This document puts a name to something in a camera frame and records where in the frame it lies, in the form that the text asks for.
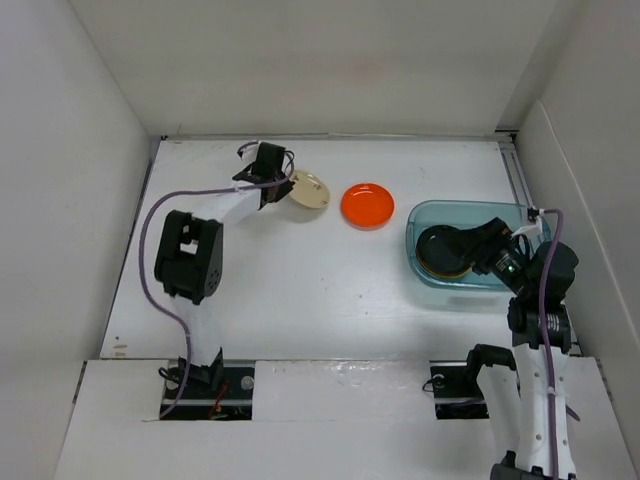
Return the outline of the small orange plate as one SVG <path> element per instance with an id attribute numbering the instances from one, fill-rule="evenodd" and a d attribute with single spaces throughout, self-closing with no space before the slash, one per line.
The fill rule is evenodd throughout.
<path id="1" fill-rule="evenodd" d="M 468 264 L 432 264 L 420 261 L 422 269 L 430 275 L 442 279 L 456 279 L 467 275 L 471 271 Z"/>

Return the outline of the large orange plate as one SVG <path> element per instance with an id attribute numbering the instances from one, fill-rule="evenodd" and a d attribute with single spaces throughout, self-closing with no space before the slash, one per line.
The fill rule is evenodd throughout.
<path id="1" fill-rule="evenodd" d="M 383 227 L 395 212 L 391 193 L 375 183 L 350 186 L 340 202 L 343 218 L 353 227 L 374 230 Z"/>

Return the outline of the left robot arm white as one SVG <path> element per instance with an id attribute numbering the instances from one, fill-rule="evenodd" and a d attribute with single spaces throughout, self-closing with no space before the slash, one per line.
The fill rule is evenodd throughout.
<path id="1" fill-rule="evenodd" d="M 244 168 L 226 188 L 179 191 L 166 195 L 208 196 L 196 211 L 170 211 L 164 220 L 153 268 L 155 280 L 172 301 L 170 314 L 181 325 L 186 355 L 169 372 L 170 380 L 201 396 L 222 387 L 223 347 L 211 313 L 210 299 L 223 273 L 225 230 L 281 201 L 294 187 L 295 154 L 265 141 L 250 141 L 237 150 Z"/>

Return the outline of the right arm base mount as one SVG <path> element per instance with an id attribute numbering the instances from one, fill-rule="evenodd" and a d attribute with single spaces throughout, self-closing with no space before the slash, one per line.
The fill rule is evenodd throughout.
<path id="1" fill-rule="evenodd" d="M 465 376 L 463 361 L 434 361 L 422 390 L 434 400 L 437 420 L 484 420 L 489 418 L 484 397 L 475 380 Z"/>

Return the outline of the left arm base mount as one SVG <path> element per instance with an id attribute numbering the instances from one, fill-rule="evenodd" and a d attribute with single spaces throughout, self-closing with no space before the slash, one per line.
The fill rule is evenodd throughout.
<path id="1" fill-rule="evenodd" d="M 206 370 L 192 367 L 185 389 L 177 400 L 184 361 L 158 369 L 163 379 L 159 418 L 164 421 L 249 421 L 252 419 L 255 364 L 225 362 L 214 366 L 213 383 L 205 382 Z"/>

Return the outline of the black plate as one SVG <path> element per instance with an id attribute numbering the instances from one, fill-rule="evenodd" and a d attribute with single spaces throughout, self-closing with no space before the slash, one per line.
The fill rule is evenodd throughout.
<path id="1" fill-rule="evenodd" d="M 451 254 L 440 239 L 441 234 L 455 230 L 457 228 L 449 225 L 433 225 L 426 228 L 419 235 L 415 246 L 418 263 L 422 261 L 432 264 L 468 264 Z"/>

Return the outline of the cream plate with small motifs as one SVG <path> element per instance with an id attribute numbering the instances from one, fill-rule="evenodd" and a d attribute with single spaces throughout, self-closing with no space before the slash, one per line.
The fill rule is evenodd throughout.
<path id="1" fill-rule="evenodd" d="M 316 175 L 296 169 L 291 177 L 293 188 L 289 198 L 308 209 L 320 210 L 329 205 L 330 192 L 324 182 Z"/>

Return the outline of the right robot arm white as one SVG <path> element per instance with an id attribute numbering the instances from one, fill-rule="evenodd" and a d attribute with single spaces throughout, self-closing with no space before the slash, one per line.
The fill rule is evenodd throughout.
<path id="1" fill-rule="evenodd" d="M 564 299 L 579 259 L 559 232 L 527 256 L 518 246 L 522 234 L 494 218 L 441 237 L 457 260 L 479 275 L 495 275 L 514 295 L 507 313 L 511 348 L 476 345 L 462 381 L 483 395 L 503 452 L 491 478 L 574 479 L 566 392 L 572 341 Z"/>

